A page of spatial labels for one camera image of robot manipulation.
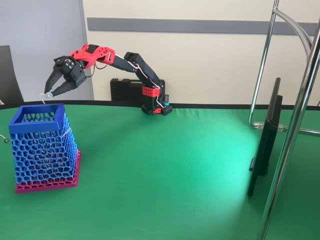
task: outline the pink tray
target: pink tray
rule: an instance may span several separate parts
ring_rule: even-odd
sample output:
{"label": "pink tray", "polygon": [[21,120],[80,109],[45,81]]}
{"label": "pink tray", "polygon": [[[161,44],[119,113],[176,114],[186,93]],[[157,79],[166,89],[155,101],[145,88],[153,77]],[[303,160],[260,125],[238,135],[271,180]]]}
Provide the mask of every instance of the pink tray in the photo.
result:
{"label": "pink tray", "polygon": [[30,193],[30,192],[39,192],[46,191],[52,189],[64,189],[64,188],[72,188],[78,185],[79,179],[79,167],[81,160],[81,152],[76,150],[76,162],[75,162],[75,174],[74,177],[61,177],[57,179],[49,179],[43,181],[28,181],[15,185],[15,193]]}

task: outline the metal stand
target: metal stand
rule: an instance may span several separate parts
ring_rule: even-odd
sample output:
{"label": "metal stand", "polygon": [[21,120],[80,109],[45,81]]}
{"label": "metal stand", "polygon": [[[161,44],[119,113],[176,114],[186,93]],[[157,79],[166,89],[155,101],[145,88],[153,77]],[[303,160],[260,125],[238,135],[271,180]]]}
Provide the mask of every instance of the metal stand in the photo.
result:
{"label": "metal stand", "polygon": [[[293,30],[298,35],[298,37],[300,38],[300,40],[301,40],[301,42],[303,44],[303,47],[304,47],[305,54],[306,54],[307,58],[310,55],[310,51],[311,51],[311,47],[312,47],[312,40],[308,36],[308,34],[305,32],[305,30],[295,20],[293,20],[291,17],[289,17],[288,15],[286,15],[283,12],[279,11],[278,10],[278,4],[279,4],[279,0],[275,0],[274,4],[273,4],[273,9],[272,9],[272,14],[271,14],[269,29],[268,29],[268,32],[267,32],[267,35],[266,35],[266,40],[265,40],[264,50],[263,50],[262,59],[261,59],[261,63],[260,63],[259,73],[258,73],[258,77],[257,77],[257,80],[256,80],[254,93],[253,93],[253,98],[252,98],[252,103],[251,103],[251,108],[250,108],[250,113],[249,113],[248,123],[249,123],[250,126],[252,126],[254,128],[259,128],[259,123],[257,123],[257,122],[253,123],[252,122],[252,117],[253,117],[253,114],[254,114],[254,111],[255,111],[258,92],[259,92],[260,83],[261,83],[262,75],[263,75],[264,68],[265,68],[265,63],[266,63],[266,59],[267,59],[268,49],[269,49],[269,45],[270,45],[270,40],[271,40],[271,36],[272,36],[272,30],[274,28],[276,16],[279,16],[280,18],[282,18],[284,21],[286,21],[290,25],[290,27],[293,28]],[[288,130],[288,126],[284,125],[283,126],[283,130],[287,131]],[[306,134],[320,135],[320,131],[312,130],[312,129],[301,128],[301,129],[299,129],[299,132],[306,133]]]}
{"label": "metal stand", "polygon": [[304,132],[304,133],[317,134],[317,135],[320,133],[319,131],[315,131],[315,130],[300,129],[300,125],[301,125],[303,116],[305,114],[305,110],[306,110],[306,107],[308,104],[308,100],[309,100],[311,90],[314,85],[317,71],[318,71],[319,64],[320,64],[320,20],[319,20],[319,24],[317,27],[317,31],[314,36],[313,43],[311,44],[311,48],[309,48],[309,46],[310,46],[309,37],[307,37],[306,33],[302,30],[302,28],[294,20],[292,20],[287,15],[285,15],[284,13],[280,12],[277,9],[278,3],[279,3],[279,0],[274,1],[269,32],[268,32],[268,35],[266,38],[265,48],[263,51],[261,66],[260,66],[260,70],[259,70],[259,76],[258,76],[257,83],[255,86],[254,96],[253,96],[253,100],[252,100],[252,106],[251,106],[251,110],[250,110],[250,116],[249,116],[249,124],[250,125],[252,125],[252,123],[251,123],[252,114],[253,114],[256,100],[257,100],[261,76],[262,76],[263,68],[264,68],[265,61],[266,61],[266,56],[267,56],[268,47],[269,47],[270,38],[271,38],[271,32],[272,32],[272,28],[273,28],[273,25],[275,22],[276,15],[278,15],[282,19],[284,19],[296,31],[296,33],[298,34],[298,36],[300,37],[300,39],[303,43],[303,46],[304,46],[304,49],[305,49],[305,52],[306,52],[308,58],[307,58],[305,72],[303,75],[302,84],[301,84],[299,94],[297,96],[297,99],[296,99],[296,102],[294,105],[294,109],[293,109],[293,113],[291,116],[289,127],[287,127],[287,134],[285,136],[285,141],[284,141],[284,144],[281,149],[278,164],[276,166],[271,189],[270,189],[270,192],[268,195],[268,199],[266,201],[265,209],[264,209],[263,216],[262,216],[261,226],[258,231],[257,238],[256,238],[257,240],[266,239],[266,235],[268,232],[271,217],[274,212],[275,203],[278,198],[279,189],[280,189],[281,184],[283,182],[285,171],[286,171],[286,168],[288,165],[288,159],[291,157],[298,133]]}

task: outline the blue mesh container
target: blue mesh container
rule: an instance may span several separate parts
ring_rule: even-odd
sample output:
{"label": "blue mesh container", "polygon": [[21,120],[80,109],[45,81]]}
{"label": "blue mesh container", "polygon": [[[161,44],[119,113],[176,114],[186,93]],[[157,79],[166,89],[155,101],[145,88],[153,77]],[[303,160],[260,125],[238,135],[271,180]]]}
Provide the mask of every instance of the blue mesh container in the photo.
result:
{"label": "blue mesh container", "polygon": [[69,128],[63,104],[18,109],[9,124],[17,184],[75,175],[77,144]]}

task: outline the beige wall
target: beige wall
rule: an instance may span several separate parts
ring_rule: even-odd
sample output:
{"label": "beige wall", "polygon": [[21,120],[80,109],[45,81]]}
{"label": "beige wall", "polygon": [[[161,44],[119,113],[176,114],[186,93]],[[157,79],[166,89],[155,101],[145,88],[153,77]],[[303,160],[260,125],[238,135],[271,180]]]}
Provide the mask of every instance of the beige wall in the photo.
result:
{"label": "beige wall", "polygon": [[[273,0],[84,0],[83,6],[85,17],[268,21]],[[298,0],[280,0],[279,9],[298,22],[318,22],[320,1],[301,4]],[[121,56],[140,53],[166,80],[173,103],[249,104],[266,36],[87,31],[87,38],[89,43],[108,46]],[[274,35],[258,104],[269,103],[276,77],[282,78],[283,104],[294,104],[305,65],[305,52],[297,36]],[[96,100],[111,99],[112,78],[136,76],[112,67],[96,70],[92,78]],[[309,105],[318,103],[319,92],[320,74]]]}

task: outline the green tablecloth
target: green tablecloth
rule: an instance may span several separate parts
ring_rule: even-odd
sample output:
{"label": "green tablecloth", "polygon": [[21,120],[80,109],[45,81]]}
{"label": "green tablecloth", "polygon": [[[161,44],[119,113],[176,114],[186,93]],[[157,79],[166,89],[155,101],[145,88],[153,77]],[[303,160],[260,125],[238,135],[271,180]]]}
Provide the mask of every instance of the green tablecloth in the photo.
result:
{"label": "green tablecloth", "polygon": [[[11,145],[0,142],[0,240],[256,239],[284,132],[247,198],[262,133],[247,125],[247,109],[65,108],[82,152],[78,187],[15,194]],[[0,110],[0,134],[9,136],[16,110]],[[283,110],[280,123],[291,113]],[[320,111],[307,111],[302,126],[320,129]],[[320,138],[300,134],[268,240],[319,238],[319,173]]]}

